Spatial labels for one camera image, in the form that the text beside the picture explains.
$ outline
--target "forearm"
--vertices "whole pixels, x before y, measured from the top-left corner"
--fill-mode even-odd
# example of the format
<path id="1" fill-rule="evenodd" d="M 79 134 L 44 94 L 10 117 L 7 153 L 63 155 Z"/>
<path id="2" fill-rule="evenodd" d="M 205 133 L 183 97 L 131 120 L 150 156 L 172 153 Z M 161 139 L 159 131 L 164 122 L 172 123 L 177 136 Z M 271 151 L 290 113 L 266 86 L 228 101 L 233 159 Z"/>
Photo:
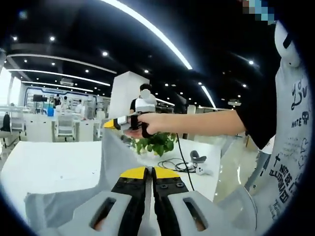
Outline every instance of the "forearm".
<path id="1" fill-rule="evenodd" d="M 236 111 L 210 112 L 195 115 L 161 114 L 159 132 L 218 136 L 245 131 Z"/>

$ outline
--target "white controller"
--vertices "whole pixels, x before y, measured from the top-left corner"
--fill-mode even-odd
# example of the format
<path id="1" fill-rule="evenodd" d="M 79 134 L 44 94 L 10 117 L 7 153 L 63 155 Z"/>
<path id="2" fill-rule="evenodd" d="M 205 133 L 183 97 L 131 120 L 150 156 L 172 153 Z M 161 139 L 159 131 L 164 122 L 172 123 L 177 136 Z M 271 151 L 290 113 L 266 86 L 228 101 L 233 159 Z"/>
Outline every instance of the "white controller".
<path id="1" fill-rule="evenodd" d="M 196 174 L 213 176 L 212 170 L 210 170 L 210 168 L 204 163 L 198 164 L 196 168 Z"/>

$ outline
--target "curved light strip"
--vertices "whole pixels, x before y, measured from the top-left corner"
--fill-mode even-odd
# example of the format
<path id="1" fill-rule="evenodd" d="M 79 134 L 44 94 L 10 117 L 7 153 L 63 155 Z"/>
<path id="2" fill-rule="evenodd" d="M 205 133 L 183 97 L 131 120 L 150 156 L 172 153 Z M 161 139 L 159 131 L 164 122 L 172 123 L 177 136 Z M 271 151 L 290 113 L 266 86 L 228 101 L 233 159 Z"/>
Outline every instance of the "curved light strip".
<path id="1" fill-rule="evenodd" d="M 166 104 L 168 104 L 168 105 L 171 105 L 171 106 L 175 106 L 174 103 L 170 103 L 170 102 L 164 101 L 164 100 L 159 99 L 159 98 L 156 98 L 156 100 L 159 101 L 159 102 L 164 102 L 164 103 L 166 103 Z"/>
<path id="2" fill-rule="evenodd" d="M 41 82 L 30 82 L 30 81 L 22 81 L 23 84 L 34 84 L 34 85 L 47 85 L 47 86 L 54 86 L 54 87 L 61 87 L 66 89 L 76 89 L 81 90 L 85 92 L 93 92 L 93 90 L 85 89 L 85 88 L 76 88 L 71 86 L 65 86 L 65 85 L 55 85 L 55 84 L 48 84 L 48 83 L 41 83 Z"/>
<path id="3" fill-rule="evenodd" d="M 210 96 L 210 94 L 209 94 L 208 90 L 206 89 L 206 87 L 201 86 L 201 88 L 202 88 L 202 90 L 205 92 L 205 94 L 206 94 L 206 96 L 208 97 L 208 99 L 210 100 L 210 102 L 211 102 L 213 108 L 216 109 L 217 107 L 216 107 L 215 103 L 213 102 L 212 97 Z"/>
<path id="4" fill-rule="evenodd" d="M 182 63 L 187 67 L 188 70 L 192 69 L 192 66 L 189 64 L 189 62 L 186 60 L 183 54 L 175 47 L 175 45 L 157 27 L 155 27 L 146 18 L 141 16 L 138 12 L 132 10 L 130 7 L 126 6 L 125 4 L 122 4 L 121 2 L 117 0 L 101 0 L 101 1 L 118 8 L 119 10 L 123 11 L 124 13 L 127 13 L 129 16 L 139 21 L 141 24 L 143 24 L 145 27 L 151 30 L 157 37 L 159 37 L 163 41 L 163 43 L 165 43 L 170 48 L 170 50 L 172 50 L 173 53 L 175 53 L 175 55 L 179 58 L 179 60 L 182 61 Z"/>
<path id="5" fill-rule="evenodd" d="M 109 70 L 109 69 L 106 69 L 106 68 L 103 68 L 103 67 L 100 67 L 100 66 L 97 66 L 97 65 L 89 64 L 89 63 L 86 63 L 86 62 L 83 62 L 83 61 L 73 60 L 73 59 L 69 59 L 69 58 L 61 58 L 61 57 L 50 56 L 50 55 L 20 53 L 20 54 L 7 55 L 7 57 L 8 58 L 12 58 L 12 57 L 37 57 L 37 58 L 50 58 L 50 59 L 56 59 L 56 60 L 65 60 L 65 61 L 69 61 L 69 62 L 73 62 L 73 63 L 78 63 L 78 64 L 94 67 L 96 69 L 105 70 L 105 71 L 113 73 L 113 74 L 117 74 L 116 71 Z"/>
<path id="6" fill-rule="evenodd" d="M 89 81 L 89 82 L 100 84 L 100 85 L 110 86 L 110 84 L 108 84 L 108 83 L 103 83 L 103 82 L 100 82 L 100 81 L 97 81 L 97 80 L 90 80 L 90 79 L 83 78 L 83 77 L 78 77 L 78 76 L 74 76 L 74 75 L 65 75 L 65 74 L 55 73 L 55 72 L 50 72 L 50 71 L 24 70 L 24 69 L 9 69 L 8 71 L 26 71 L 26 72 L 36 72 L 36 73 L 44 73 L 44 74 L 51 74 L 51 75 L 60 75 L 60 76 L 74 78 L 74 79 L 85 80 L 85 81 Z"/>

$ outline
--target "floor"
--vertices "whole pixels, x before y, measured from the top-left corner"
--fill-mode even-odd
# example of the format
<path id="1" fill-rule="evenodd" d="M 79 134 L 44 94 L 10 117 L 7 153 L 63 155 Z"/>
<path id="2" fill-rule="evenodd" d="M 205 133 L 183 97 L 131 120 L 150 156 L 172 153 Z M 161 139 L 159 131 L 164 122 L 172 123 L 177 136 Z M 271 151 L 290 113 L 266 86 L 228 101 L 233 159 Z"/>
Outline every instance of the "floor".
<path id="1" fill-rule="evenodd" d="M 57 142 L 64 142 L 64 138 L 58 138 Z M 244 139 L 232 136 L 206 137 L 196 136 L 195 141 L 219 145 L 221 151 L 221 166 L 214 203 L 218 203 L 233 192 L 240 184 L 244 185 L 256 167 L 257 151 L 250 151 L 245 147 Z M 0 171 L 14 145 L 4 149 L 0 147 Z"/>

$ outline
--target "hand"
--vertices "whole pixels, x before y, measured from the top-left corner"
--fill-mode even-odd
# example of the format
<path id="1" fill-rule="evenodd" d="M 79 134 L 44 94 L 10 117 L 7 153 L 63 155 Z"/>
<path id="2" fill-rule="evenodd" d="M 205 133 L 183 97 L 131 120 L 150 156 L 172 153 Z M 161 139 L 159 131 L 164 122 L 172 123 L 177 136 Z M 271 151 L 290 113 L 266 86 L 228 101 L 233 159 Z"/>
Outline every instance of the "hand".
<path id="1" fill-rule="evenodd" d="M 144 122 L 149 125 L 147 128 L 147 132 L 149 134 L 155 134 L 159 132 L 159 128 L 161 127 L 161 124 L 162 124 L 162 119 L 163 119 L 163 114 L 158 114 L 158 113 L 146 113 L 138 117 L 138 121 L 140 123 Z M 143 138 L 141 127 L 137 130 L 126 130 L 125 134 L 135 139 Z"/>

